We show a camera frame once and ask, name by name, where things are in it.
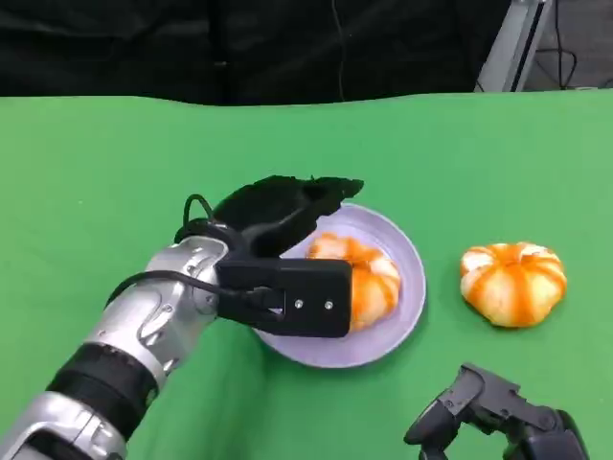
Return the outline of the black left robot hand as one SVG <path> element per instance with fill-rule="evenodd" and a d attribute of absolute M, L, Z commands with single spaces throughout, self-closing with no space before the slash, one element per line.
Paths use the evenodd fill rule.
<path fill-rule="evenodd" d="M 309 236 L 319 217 L 335 213 L 363 186 L 360 179 L 272 175 L 224 198 L 214 217 L 239 232 L 254 256 L 278 257 Z"/>

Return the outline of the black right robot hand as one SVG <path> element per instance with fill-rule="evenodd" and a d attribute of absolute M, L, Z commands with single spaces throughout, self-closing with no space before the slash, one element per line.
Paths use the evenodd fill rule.
<path fill-rule="evenodd" d="M 486 435 L 504 434 L 504 459 L 587 460 L 589 453 L 573 417 L 528 402 L 519 389 L 491 371 L 464 363 L 453 383 L 411 424 L 403 441 L 420 448 L 420 459 L 445 459 L 445 450 L 466 424 Z"/>

